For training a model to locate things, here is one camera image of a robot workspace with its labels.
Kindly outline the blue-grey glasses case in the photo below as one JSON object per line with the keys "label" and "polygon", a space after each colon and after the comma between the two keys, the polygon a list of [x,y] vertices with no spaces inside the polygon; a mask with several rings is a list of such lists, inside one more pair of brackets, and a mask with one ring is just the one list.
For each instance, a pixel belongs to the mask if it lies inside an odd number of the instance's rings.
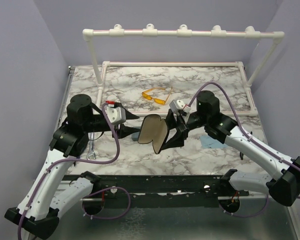
{"label": "blue-grey glasses case", "polygon": [[139,139],[139,135],[140,135],[140,129],[141,127],[140,126],[135,126],[136,129],[138,129],[137,132],[134,132],[132,135],[131,135],[131,139],[133,142],[137,142],[138,139]]}

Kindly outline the black glasses case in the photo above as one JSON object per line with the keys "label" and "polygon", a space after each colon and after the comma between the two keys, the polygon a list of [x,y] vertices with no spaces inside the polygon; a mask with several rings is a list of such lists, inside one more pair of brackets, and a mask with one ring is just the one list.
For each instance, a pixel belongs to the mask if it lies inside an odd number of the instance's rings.
{"label": "black glasses case", "polygon": [[137,142],[141,145],[152,143],[154,153],[159,154],[168,135],[169,129],[165,119],[158,114],[150,114],[143,119]]}

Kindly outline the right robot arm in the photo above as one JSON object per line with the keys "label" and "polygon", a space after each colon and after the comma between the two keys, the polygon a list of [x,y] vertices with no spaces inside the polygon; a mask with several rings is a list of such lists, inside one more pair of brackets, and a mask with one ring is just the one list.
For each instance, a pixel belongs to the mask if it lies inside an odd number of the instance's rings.
{"label": "right robot arm", "polygon": [[266,174],[250,174],[229,170],[219,189],[230,196],[236,191],[253,191],[270,195],[276,202],[290,207],[300,198],[300,156],[292,158],[271,148],[245,130],[237,115],[220,111],[220,101],[213,92],[198,91],[194,97],[196,111],[178,101],[170,104],[164,120],[163,134],[153,144],[156,154],[162,150],[184,146],[189,131],[203,127],[209,137],[238,150],[262,167]]}

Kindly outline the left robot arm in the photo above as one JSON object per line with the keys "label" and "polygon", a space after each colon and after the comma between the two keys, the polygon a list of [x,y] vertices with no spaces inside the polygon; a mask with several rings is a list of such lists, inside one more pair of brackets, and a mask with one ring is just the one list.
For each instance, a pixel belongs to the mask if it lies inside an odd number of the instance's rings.
{"label": "left robot arm", "polygon": [[[56,230],[61,217],[81,198],[96,197],[100,184],[85,176],[80,177],[59,196],[55,192],[67,170],[74,163],[108,165],[120,155],[119,139],[138,132],[135,127],[127,127],[127,120],[138,116],[129,112],[120,102],[106,101],[96,106],[90,96],[77,94],[66,107],[67,116],[61,126],[53,133],[49,151],[42,169],[31,189],[17,207],[9,208],[4,217],[17,225],[17,238],[28,232],[42,240],[48,239]],[[116,153],[110,160],[81,159],[90,133],[111,132]]]}

